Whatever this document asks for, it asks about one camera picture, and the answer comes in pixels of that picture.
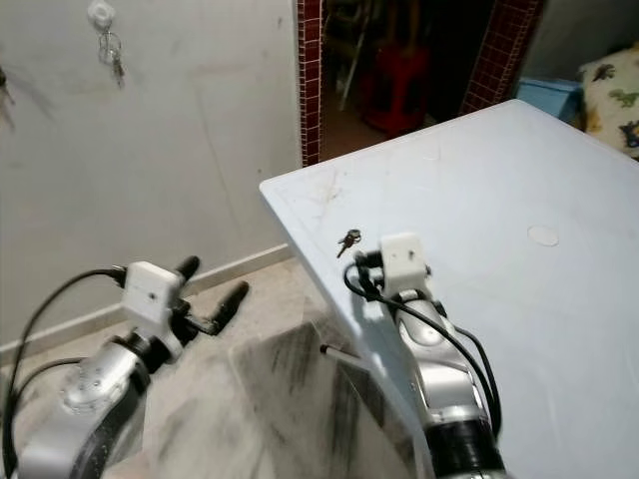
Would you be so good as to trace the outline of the small dark key bunch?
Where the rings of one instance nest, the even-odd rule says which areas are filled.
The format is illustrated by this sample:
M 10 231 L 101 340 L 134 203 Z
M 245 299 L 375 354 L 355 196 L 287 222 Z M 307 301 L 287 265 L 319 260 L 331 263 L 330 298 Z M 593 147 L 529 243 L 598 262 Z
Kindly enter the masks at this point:
M 363 239 L 363 233 L 360 229 L 351 229 L 347 230 L 345 236 L 338 242 L 339 250 L 337 253 L 337 258 L 341 258 L 347 251 L 351 250 L 356 243 L 361 242 Z

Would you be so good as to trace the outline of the white table leg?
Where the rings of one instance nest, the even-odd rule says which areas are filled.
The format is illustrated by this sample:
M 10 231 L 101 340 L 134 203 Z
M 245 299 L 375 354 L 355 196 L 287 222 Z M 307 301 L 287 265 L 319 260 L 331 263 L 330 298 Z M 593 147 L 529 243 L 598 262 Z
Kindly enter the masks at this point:
M 369 366 L 364 360 L 361 360 L 360 357 L 355 355 L 347 354 L 347 352 L 341 350 L 341 348 L 337 348 L 332 345 L 321 345 L 319 347 L 319 354 L 324 357 L 328 357 L 328 359 L 337 361 L 337 363 L 346 365 L 348 368 L 360 371 L 369 371 Z

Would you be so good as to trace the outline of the white plastic table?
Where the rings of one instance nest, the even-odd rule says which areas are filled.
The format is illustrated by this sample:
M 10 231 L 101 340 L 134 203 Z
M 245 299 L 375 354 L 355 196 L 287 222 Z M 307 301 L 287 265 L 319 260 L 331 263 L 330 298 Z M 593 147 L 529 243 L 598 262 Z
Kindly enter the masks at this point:
M 388 414 L 425 437 L 398 378 L 410 355 L 337 258 L 415 233 L 429 287 L 491 357 L 499 453 L 517 479 L 639 479 L 639 163 L 511 100 L 260 186 L 370 365 Z M 547 247 L 529 227 L 557 229 Z

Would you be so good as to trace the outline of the round white table cap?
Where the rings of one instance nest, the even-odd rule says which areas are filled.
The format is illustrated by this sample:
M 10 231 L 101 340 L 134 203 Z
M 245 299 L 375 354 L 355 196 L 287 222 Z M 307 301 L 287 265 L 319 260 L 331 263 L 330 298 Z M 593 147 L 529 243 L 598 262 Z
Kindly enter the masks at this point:
M 554 247 L 560 243 L 560 234 L 557 229 L 550 227 L 529 227 L 526 235 L 540 246 Z

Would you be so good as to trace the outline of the red plastic stool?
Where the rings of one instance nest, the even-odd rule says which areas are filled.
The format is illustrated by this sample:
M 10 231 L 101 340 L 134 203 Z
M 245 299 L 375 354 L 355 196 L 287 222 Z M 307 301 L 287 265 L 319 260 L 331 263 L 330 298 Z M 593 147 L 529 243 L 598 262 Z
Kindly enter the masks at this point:
M 361 118 L 387 139 L 415 131 L 424 122 L 432 52 L 428 47 L 378 47 L 361 83 Z

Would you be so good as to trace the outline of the blue plastic container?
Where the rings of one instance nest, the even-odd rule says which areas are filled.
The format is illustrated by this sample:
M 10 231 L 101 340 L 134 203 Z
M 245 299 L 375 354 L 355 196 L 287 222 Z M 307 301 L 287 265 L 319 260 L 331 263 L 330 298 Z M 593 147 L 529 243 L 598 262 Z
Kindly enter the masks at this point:
M 521 77 L 515 99 L 570 125 L 580 123 L 581 84 L 570 79 Z

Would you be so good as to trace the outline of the dinosaur print pillow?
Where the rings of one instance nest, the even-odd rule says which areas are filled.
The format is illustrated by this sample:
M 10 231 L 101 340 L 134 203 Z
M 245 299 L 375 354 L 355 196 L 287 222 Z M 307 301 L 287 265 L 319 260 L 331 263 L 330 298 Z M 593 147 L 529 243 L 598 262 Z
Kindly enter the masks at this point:
M 583 129 L 639 161 L 639 42 L 581 65 Z

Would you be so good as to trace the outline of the white chair frame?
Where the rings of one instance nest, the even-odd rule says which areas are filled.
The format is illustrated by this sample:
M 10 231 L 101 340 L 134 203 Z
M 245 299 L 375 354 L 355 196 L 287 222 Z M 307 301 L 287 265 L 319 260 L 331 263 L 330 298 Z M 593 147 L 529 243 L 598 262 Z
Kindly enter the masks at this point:
M 323 11 L 322 43 L 328 54 L 338 59 L 334 86 L 339 96 L 338 108 L 345 110 L 368 33 L 373 1 L 325 0 Z

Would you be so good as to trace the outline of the white wall hook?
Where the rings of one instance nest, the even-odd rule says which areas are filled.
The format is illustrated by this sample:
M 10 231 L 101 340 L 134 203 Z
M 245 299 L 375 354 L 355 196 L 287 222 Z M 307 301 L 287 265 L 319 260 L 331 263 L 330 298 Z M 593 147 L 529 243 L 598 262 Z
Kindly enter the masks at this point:
M 93 27 L 99 31 L 109 31 L 116 18 L 116 9 L 108 0 L 91 0 L 86 14 Z

